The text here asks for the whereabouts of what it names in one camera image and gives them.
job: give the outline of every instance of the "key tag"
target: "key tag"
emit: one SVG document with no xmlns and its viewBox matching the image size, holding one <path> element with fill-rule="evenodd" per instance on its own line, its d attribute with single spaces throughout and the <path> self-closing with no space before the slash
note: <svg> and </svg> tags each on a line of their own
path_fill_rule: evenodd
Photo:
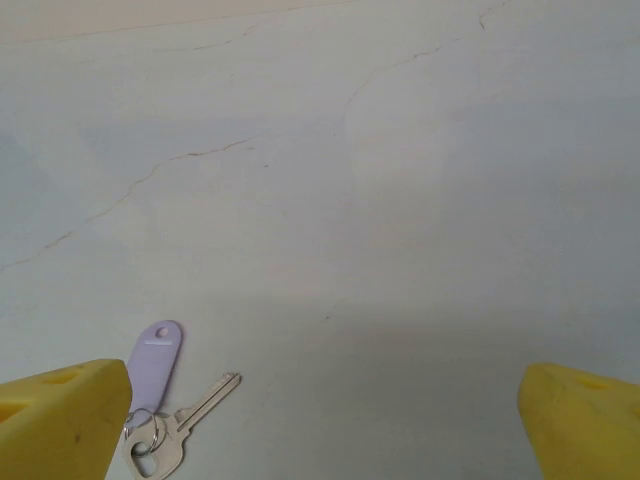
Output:
<svg viewBox="0 0 640 480">
<path fill-rule="evenodd" d="M 181 342 L 180 326 L 171 320 L 154 323 L 138 337 L 127 362 L 133 399 L 125 437 L 160 408 Z"/>
</svg>

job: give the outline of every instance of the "white floor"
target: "white floor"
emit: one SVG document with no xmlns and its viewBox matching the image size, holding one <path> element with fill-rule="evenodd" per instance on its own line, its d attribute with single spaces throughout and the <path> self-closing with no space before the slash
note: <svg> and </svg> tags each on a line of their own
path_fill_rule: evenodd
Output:
<svg viewBox="0 0 640 480">
<path fill-rule="evenodd" d="M 174 319 L 167 411 L 245 381 L 172 479 L 540 479 L 525 365 L 640 381 L 639 18 L 361 0 L 15 37 L 0 381 Z"/>
</svg>

